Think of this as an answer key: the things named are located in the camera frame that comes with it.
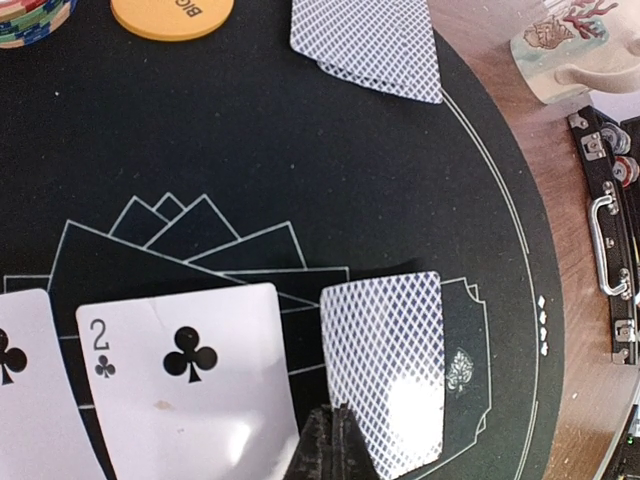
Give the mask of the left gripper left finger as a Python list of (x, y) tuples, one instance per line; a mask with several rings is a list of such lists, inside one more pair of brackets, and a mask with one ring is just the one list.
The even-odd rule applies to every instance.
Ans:
[(330, 406), (313, 409), (284, 474), (284, 480), (326, 480), (332, 476), (333, 414)]

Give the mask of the blue patterned playing card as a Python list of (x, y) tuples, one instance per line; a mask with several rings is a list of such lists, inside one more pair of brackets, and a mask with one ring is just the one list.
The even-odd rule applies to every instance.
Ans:
[(355, 67), (360, 55), (399, 40), (402, 33), (432, 30), (425, 1), (294, 1), (290, 45), (313, 60)]

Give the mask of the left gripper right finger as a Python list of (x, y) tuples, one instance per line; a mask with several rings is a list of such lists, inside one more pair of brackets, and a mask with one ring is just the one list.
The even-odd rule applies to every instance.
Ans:
[(356, 417), (347, 404), (333, 412), (333, 478), (379, 479)]

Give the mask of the red poker chip stack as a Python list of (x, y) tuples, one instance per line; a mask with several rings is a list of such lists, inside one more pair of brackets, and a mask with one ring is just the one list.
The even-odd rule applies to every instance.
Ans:
[(40, 41), (63, 25), (77, 5), (71, 0), (11, 0), (1, 2), (1, 48)]

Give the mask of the cream ceramic mug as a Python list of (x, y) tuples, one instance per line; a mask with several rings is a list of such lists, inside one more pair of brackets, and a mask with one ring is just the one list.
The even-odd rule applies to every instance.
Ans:
[(555, 1), (510, 41), (534, 96), (554, 104), (591, 91), (639, 89), (639, 3)]

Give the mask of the orange big blind button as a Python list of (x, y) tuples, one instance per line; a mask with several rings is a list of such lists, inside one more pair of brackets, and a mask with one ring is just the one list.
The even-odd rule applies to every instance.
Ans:
[(111, 11), (126, 30), (142, 38), (178, 42), (203, 37), (230, 16), (234, 0), (112, 0)]

